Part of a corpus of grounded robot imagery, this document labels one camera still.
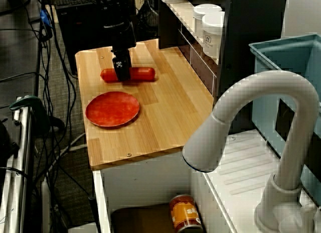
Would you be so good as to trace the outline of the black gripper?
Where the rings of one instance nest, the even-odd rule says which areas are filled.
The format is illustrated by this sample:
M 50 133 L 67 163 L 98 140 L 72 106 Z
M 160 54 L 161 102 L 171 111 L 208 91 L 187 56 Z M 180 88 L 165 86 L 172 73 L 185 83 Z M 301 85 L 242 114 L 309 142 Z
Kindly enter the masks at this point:
M 119 81 L 130 80 L 131 59 L 129 50 L 136 46 L 133 24 L 125 21 L 116 25 L 104 25 L 105 32 L 111 37 L 113 67 Z

